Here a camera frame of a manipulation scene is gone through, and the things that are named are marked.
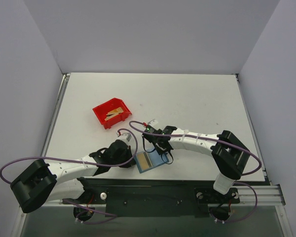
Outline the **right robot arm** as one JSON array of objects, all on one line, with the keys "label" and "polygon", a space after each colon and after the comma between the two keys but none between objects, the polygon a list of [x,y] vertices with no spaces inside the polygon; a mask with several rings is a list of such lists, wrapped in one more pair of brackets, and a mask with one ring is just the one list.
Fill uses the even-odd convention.
[{"label": "right robot arm", "polygon": [[212,157],[220,171],[210,190],[211,198],[216,202],[228,197],[229,189],[243,175],[250,157],[243,151],[246,149],[244,144],[227,130],[221,134],[199,134],[175,126],[155,129],[147,125],[143,137],[160,155],[172,150],[187,150]]}]

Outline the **blue leather card holder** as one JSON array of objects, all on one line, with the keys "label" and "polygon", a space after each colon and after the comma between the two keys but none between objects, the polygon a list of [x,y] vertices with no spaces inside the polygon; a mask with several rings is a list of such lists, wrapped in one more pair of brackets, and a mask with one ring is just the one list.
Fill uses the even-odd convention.
[{"label": "blue leather card holder", "polygon": [[[141,170],[141,168],[139,167],[138,161],[137,161],[137,155],[140,153],[143,153],[143,152],[147,153],[147,155],[149,156],[150,162],[151,162],[151,168],[149,168],[148,170],[144,170],[144,171]],[[137,165],[138,171],[140,173],[147,172],[149,170],[152,170],[154,168],[157,168],[157,167],[167,164],[169,162],[169,158],[167,156],[167,153],[163,154],[163,155],[159,155],[158,152],[153,149],[148,149],[147,151],[143,151],[143,152],[139,152],[135,155],[136,165]]]}]

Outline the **red plastic bin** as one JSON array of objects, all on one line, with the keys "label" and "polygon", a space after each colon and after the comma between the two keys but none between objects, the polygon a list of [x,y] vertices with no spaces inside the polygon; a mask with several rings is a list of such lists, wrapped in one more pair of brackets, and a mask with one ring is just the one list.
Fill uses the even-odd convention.
[{"label": "red plastic bin", "polygon": [[123,100],[118,98],[112,98],[92,110],[104,129],[110,129],[113,125],[125,121],[132,115]]}]

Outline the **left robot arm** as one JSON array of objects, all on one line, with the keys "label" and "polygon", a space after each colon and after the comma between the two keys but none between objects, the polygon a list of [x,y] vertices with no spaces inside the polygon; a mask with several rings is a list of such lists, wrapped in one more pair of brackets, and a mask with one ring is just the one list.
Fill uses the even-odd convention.
[{"label": "left robot arm", "polygon": [[10,188],[24,213],[37,210],[47,201],[64,198],[87,203],[92,192],[82,184],[82,177],[100,175],[112,167],[129,168],[133,165],[135,161],[129,141],[117,139],[109,147],[76,160],[35,159],[11,182]]}]

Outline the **gold VIP card small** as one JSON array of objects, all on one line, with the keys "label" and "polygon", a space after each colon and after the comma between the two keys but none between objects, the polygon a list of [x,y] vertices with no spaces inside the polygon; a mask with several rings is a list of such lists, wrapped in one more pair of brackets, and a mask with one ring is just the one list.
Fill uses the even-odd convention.
[{"label": "gold VIP card small", "polygon": [[146,152],[137,155],[137,161],[142,171],[151,168],[151,162]]}]

